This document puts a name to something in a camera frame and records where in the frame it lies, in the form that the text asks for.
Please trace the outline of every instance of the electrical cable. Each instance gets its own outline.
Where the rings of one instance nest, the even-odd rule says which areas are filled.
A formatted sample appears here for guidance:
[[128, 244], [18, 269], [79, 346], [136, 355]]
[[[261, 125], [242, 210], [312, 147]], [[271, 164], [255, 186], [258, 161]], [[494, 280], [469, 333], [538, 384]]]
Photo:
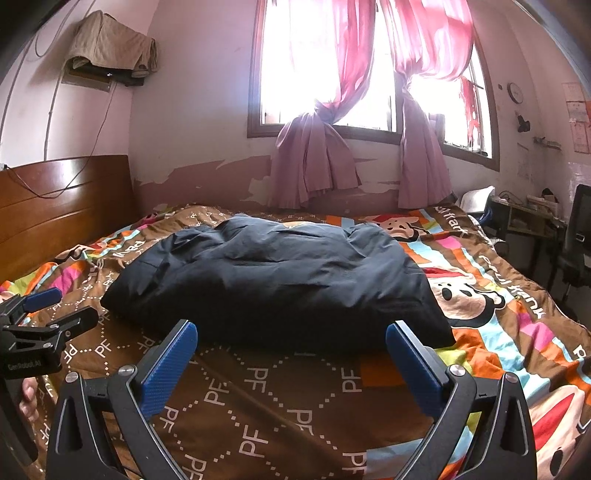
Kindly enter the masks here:
[[12, 79], [12, 84], [10, 85], [10, 89], [8, 90], [8, 96], [6, 97], [6, 104], [4, 105], [4, 112], [2, 113], [2, 121], [0, 121], [0, 145], [2, 145], [2, 134], [4, 133], [4, 123], [6, 123], [6, 117], [8, 114], [8, 105], [10, 104], [10, 98], [12, 97], [12, 91], [14, 90], [14, 86], [17, 84], [18, 74], [21, 72], [22, 65], [25, 63], [25, 59], [31, 49], [31, 45], [33, 44], [33, 39], [35, 37], [31, 37], [29, 43], [25, 46], [25, 52], [22, 55], [21, 61], [18, 64], [17, 71], [14, 74], [14, 78]]
[[63, 20], [60, 23], [60, 26], [57, 28], [56, 34], [53, 37], [53, 40], [51, 41], [51, 43], [49, 44], [49, 46], [47, 47], [47, 50], [43, 53], [39, 53], [38, 50], [38, 45], [37, 43], [39, 42], [39, 34], [42, 32], [43, 28], [40, 28], [37, 31], [37, 35], [35, 35], [35, 55], [42, 59], [45, 55], [47, 55], [47, 52], [49, 52], [51, 50], [51, 47], [53, 46], [53, 44], [56, 42], [57, 37], [59, 36], [59, 34], [61, 33], [61, 31], [63, 30], [68, 18], [70, 18], [70, 15], [72, 14], [72, 12], [74, 11], [74, 9], [78, 6], [78, 4], [80, 3], [81, 0], [76, 0], [76, 2], [74, 3], [74, 5], [72, 6], [72, 8], [70, 8], [70, 11], [66, 14], [66, 16], [63, 18]]
[[[83, 19], [88, 17], [88, 14], [93, 6], [95, 6], [96, 0], [92, 0], [86, 13], [84, 14]], [[49, 107], [49, 113], [47, 114], [47, 129], [45, 131], [45, 143], [43, 145], [43, 161], [47, 161], [47, 149], [49, 146], [49, 132], [51, 129], [51, 117], [53, 116], [53, 108], [56, 105], [56, 98], [57, 98], [57, 91], [60, 87], [61, 80], [64, 76], [64, 69], [61, 70], [59, 77], [57, 78], [56, 88], [53, 90], [53, 97], [51, 98], [51, 106]]]
[[505, 200], [510, 200], [513, 203], [515, 203], [516, 205], [523, 205], [523, 202], [521, 200], [519, 200], [519, 197], [517, 195], [515, 195], [514, 193], [511, 193], [509, 190], [503, 190], [502, 192], [500, 192], [499, 198], [504, 198]]
[[76, 175], [74, 175], [74, 177], [68, 182], [68, 185], [66, 185], [64, 188], [62, 188], [59, 193], [57, 195], [41, 195], [39, 193], [37, 193], [35, 190], [33, 190], [29, 184], [24, 181], [22, 179], [22, 177], [11, 167], [9, 167], [8, 165], [6, 166], [7, 170], [13, 174], [14, 176], [16, 176], [16, 178], [18, 178], [18, 180], [20, 180], [21, 184], [23, 187], [25, 187], [29, 192], [31, 192], [35, 197], [40, 198], [40, 199], [47, 199], [47, 200], [53, 200], [58, 198], [59, 196], [61, 196], [61, 194], [63, 194], [68, 188], [70, 188], [70, 185], [72, 185], [72, 183], [74, 183], [74, 180], [76, 180], [78, 178], [78, 176], [82, 173], [82, 171], [88, 166], [88, 163], [90, 162], [90, 159], [92, 158], [92, 154], [95, 152], [95, 148], [99, 142], [99, 137], [100, 137], [100, 133], [103, 131], [103, 127], [105, 126], [105, 122], [107, 121], [107, 116], [109, 115], [109, 110], [111, 108], [111, 102], [113, 101], [113, 97], [115, 96], [115, 90], [117, 88], [117, 84], [115, 83], [113, 89], [111, 90], [111, 98], [109, 99], [109, 104], [107, 105], [107, 110], [105, 112], [105, 117], [103, 118], [103, 122], [100, 125], [99, 128], [99, 132], [96, 136], [96, 140], [95, 140], [95, 144], [92, 147], [92, 151], [90, 152], [90, 156], [86, 159], [84, 165], [82, 166], [82, 168], [78, 171], [78, 173]]

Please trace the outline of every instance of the black pillow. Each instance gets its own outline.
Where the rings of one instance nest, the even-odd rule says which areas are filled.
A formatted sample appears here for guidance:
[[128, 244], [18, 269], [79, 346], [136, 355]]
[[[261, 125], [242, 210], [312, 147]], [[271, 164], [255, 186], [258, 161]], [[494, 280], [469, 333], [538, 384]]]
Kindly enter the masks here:
[[425, 345], [454, 344], [425, 274], [374, 224], [237, 215], [181, 230], [129, 264], [101, 304], [162, 335], [188, 319], [206, 343], [384, 350], [388, 325], [405, 320]]

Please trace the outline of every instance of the bed sheet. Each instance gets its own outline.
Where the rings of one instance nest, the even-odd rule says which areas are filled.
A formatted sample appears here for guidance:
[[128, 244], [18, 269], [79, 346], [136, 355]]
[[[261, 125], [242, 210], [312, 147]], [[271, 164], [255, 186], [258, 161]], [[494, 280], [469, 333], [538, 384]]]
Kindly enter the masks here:
[[[112, 375], [137, 362], [157, 342], [114, 318], [99, 304], [125, 265], [182, 228], [215, 226], [232, 215], [197, 205], [171, 209], [78, 246], [31, 275], [0, 286], [0, 295], [58, 287], [64, 298], [31, 319], [44, 325], [84, 306], [100, 325], [76, 338], [61, 373], [44, 377], [35, 434], [42, 478], [51, 418], [63, 377]], [[553, 478], [591, 419], [591, 335], [566, 318], [550, 296], [498, 257], [488, 239], [457, 207], [405, 215], [348, 219], [305, 213], [252, 214], [284, 222], [350, 226], [375, 222], [394, 236], [429, 278], [456, 344], [437, 353], [473, 375], [516, 373], [534, 425], [538, 477]], [[424, 436], [423, 416], [389, 357], [284, 355], [200, 345], [154, 428], [193, 479], [387, 479], [396, 476]], [[452, 478], [467, 451], [478, 415], [472, 415], [442, 478]], [[133, 466], [115, 422], [108, 420], [122, 461]]]

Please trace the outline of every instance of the chair backrest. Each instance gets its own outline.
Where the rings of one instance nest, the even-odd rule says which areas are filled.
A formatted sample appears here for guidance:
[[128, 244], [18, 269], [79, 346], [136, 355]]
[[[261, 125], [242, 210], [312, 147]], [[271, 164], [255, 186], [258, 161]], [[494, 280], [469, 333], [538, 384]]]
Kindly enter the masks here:
[[591, 254], [591, 187], [580, 184], [574, 195], [573, 210], [566, 230], [564, 250]]

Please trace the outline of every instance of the paper on wall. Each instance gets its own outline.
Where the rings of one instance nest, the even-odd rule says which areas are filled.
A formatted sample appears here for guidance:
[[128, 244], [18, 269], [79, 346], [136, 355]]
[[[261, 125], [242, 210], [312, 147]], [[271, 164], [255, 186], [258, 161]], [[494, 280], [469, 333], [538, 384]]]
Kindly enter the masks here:
[[585, 102], [567, 102], [567, 109], [569, 110], [569, 119], [571, 122], [589, 123], [589, 115], [587, 114], [587, 103]]
[[530, 149], [520, 143], [517, 144], [517, 147], [517, 176], [524, 180], [532, 180]]
[[573, 134], [574, 151], [577, 153], [590, 153], [587, 140], [587, 128], [589, 124], [571, 123], [570, 129]]
[[567, 102], [584, 102], [585, 95], [583, 93], [583, 87], [579, 82], [568, 82], [563, 83], [562, 88], [564, 89], [564, 97]]

